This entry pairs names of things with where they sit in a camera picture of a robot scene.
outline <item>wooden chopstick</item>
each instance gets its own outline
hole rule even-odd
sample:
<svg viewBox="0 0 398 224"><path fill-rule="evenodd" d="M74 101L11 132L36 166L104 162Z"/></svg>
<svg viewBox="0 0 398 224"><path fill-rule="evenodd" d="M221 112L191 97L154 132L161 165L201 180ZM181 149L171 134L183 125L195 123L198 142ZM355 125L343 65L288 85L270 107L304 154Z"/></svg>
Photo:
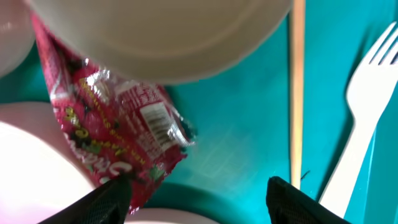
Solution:
<svg viewBox="0 0 398 224"><path fill-rule="evenodd" d="M290 12L290 180L300 189L303 146L305 0Z"/></svg>

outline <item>black object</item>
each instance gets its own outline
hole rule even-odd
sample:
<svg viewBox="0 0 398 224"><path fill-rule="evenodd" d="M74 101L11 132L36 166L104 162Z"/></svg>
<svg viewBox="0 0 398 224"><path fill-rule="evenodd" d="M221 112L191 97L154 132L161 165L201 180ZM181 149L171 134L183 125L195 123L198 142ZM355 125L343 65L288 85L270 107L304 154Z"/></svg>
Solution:
<svg viewBox="0 0 398 224"><path fill-rule="evenodd" d="M40 224L123 224L131 195L130 180L121 174Z"/></svg>
<svg viewBox="0 0 398 224"><path fill-rule="evenodd" d="M272 224L348 224L280 177L268 180L266 201Z"/></svg>

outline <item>red wrapper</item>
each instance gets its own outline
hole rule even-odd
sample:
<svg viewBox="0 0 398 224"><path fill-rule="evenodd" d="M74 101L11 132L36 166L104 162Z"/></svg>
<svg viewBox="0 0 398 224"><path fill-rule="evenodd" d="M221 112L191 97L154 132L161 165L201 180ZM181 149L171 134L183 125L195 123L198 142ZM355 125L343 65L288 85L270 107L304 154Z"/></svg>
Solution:
<svg viewBox="0 0 398 224"><path fill-rule="evenodd" d="M162 86L123 80L71 53L32 16L56 119L97 185L132 179L131 212L149 199L191 144Z"/></svg>

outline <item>blue surface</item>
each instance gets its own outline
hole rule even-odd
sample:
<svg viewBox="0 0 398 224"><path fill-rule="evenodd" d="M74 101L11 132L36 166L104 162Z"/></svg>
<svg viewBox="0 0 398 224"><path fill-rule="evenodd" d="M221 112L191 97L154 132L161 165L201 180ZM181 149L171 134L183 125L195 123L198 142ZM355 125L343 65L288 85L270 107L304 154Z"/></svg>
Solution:
<svg viewBox="0 0 398 224"><path fill-rule="evenodd" d="M322 192L352 126L348 80L392 21L395 6L395 0L307 0L303 173L310 173L302 190L311 198ZM198 144L148 207L184 209L221 223L269 223L268 178L289 180L287 30L285 20L253 54L216 77L169 88L197 127ZM350 222L391 223L396 217L397 94L366 155L345 217ZM49 100L36 50L0 80L0 103L25 100ZM385 214L385 222L376 221L375 211Z"/></svg>

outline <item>barcode label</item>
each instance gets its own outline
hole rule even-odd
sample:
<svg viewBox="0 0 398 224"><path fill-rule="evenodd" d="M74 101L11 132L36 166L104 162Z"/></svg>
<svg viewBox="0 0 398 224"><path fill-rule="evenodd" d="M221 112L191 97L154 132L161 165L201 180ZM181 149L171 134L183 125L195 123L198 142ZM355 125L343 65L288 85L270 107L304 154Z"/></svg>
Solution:
<svg viewBox="0 0 398 224"><path fill-rule="evenodd" d="M140 109L153 137L163 151L173 146L176 142L169 136L172 120L163 103L155 103Z"/></svg>

